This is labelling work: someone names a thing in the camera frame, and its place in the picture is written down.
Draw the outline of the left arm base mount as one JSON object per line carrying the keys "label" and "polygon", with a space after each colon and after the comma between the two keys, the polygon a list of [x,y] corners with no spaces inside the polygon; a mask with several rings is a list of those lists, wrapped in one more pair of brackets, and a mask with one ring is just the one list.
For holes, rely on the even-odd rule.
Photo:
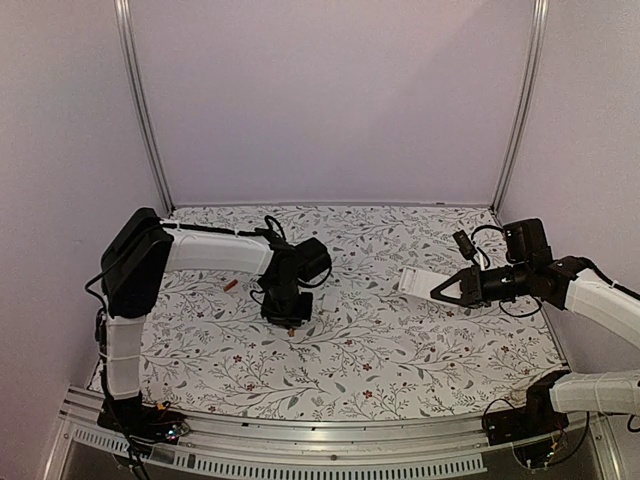
{"label": "left arm base mount", "polygon": [[147,406],[141,397],[105,399],[97,425],[149,444],[176,444],[191,431],[186,417],[171,410],[168,402],[160,407]]}

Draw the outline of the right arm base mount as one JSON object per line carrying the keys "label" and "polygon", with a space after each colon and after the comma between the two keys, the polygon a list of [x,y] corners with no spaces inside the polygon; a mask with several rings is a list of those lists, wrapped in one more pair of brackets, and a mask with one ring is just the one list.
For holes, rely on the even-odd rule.
{"label": "right arm base mount", "polygon": [[481,419],[482,429],[491,446],[550,434],[569,426],[568,416],[556,412],[548,398],[531,397],[525,406],[518,408],[506,399],[498,399],[498,402],[505,403],[508,409],[489,412],[493,406],[491,403]]}

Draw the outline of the white battery cover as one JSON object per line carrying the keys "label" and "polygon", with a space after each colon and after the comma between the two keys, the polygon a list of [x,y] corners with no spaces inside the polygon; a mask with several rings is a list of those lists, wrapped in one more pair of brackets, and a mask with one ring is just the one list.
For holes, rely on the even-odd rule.
{"label": "white battery cover", "polygon": [[340,298],[337,295],[326,294],[323,296],[323,299],[322,299],[322,304],[321,304],[322,311],[335,313],[336,311],[339,310],[339,303],[340,303]]}

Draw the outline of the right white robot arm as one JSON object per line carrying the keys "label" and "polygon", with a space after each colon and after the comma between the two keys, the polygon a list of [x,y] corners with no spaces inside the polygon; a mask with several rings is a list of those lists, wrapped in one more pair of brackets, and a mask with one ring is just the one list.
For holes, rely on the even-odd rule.
{"label": "right white robot arm", "polygon": [[[554,259],[538,218],[506,224],[504,267],[462,269],[430,291],[430,298],[461,307],[530,296],[596,322],[639,345],[639,295],[607,277],[586,257]],[[553,372],[527,390],[517,427],[537,436],[557,413],[574,411],[639,415],[639,371],[580,374]]]}

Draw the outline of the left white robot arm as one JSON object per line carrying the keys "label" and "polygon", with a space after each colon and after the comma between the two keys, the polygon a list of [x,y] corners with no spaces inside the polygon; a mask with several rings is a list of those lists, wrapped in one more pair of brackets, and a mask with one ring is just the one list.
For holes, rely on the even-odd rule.
{"label": "left white robot arm", "polygon": [[96,340],[103,360],[111,419],[128,434],[148,426],[148,412],[133,399],[141,392],[139,363],[144,323],[173,271],[233,271],[255,277],[260,315],[286,329],[311,317],[312,289],[332,273],[327,247],[312,237],[290,244],[277,220],[252,231],[173,223],[152,208],[134,212],[102,254],[100,271],[84,286],[101,303]]}

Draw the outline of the white remote control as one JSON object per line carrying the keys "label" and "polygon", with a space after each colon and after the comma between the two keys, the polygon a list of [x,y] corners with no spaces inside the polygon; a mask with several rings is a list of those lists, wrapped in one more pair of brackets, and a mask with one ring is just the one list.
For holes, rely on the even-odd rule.
{"label": "white remote control", "polygon": [[405,266],[402,269],[397,290],[409,296],[431,300],[431,291],[448,279],[447,275]]}

